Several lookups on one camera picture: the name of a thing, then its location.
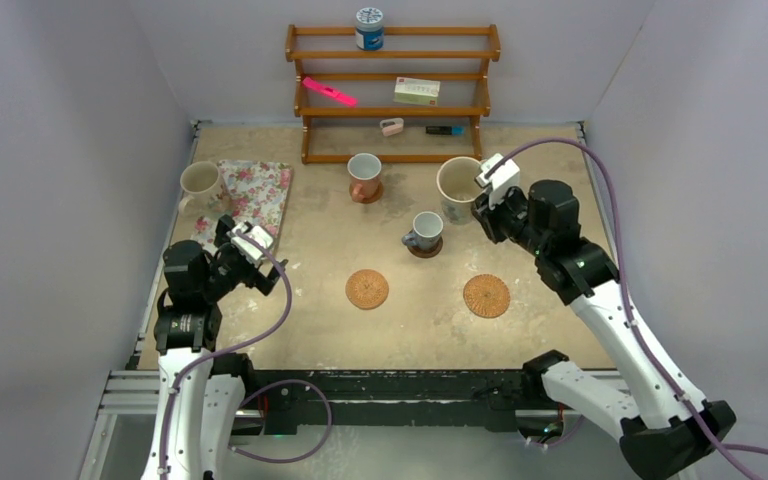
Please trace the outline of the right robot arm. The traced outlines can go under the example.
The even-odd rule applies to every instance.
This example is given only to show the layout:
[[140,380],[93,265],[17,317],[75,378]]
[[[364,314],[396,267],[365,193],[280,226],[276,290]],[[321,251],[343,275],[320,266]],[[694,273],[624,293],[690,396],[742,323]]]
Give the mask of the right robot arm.
[[623,301],[616,264],[581,234],[572,188],[558,180],[527,191],[484,183],[472,213],[492,242],[510,241],[534,256],[541,281],[595,335],[627,386],[621,392],[550,351],[525,364],[524,399],[576,410],[618,443],[641,479],[669,479],[710,454],[714,447],[702,429],[723,439],[736,422],[734,411],[724,400],[707,399]]

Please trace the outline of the small grey mug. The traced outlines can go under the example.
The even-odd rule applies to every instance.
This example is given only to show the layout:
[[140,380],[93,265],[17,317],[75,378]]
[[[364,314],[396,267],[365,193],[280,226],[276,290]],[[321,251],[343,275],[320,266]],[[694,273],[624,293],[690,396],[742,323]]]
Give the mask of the small grey mug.
[[444,223],[442,218],[433,211],[418,213],[413,221],[411,230],[402,237],[405,247],[416,246],[427,250],[432,248],[442,237]]

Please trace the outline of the brown orange mug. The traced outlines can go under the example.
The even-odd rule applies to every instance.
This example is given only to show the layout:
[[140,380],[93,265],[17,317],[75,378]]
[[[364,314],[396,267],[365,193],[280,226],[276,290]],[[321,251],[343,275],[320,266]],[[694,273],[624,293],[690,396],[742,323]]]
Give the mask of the brown orange mug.
[[347,162],[350,184],[358,181],[380,181],[382,172],[381,160],[370,153],[358,153]]

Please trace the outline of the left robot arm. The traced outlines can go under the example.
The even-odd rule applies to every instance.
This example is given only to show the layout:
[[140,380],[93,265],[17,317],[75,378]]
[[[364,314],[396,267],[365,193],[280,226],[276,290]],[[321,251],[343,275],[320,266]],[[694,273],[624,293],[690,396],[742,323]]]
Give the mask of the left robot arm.
[[258,395],[248,356],[217,352],[219,301],[238,286],[270,294],[279,268],[263,273],[260,267],[274,242],[263,227],[224,215],[213,250],[182,240],[164,252],[167,287],[154,327],[159,398],[143,478],[218,478],[236,411]]

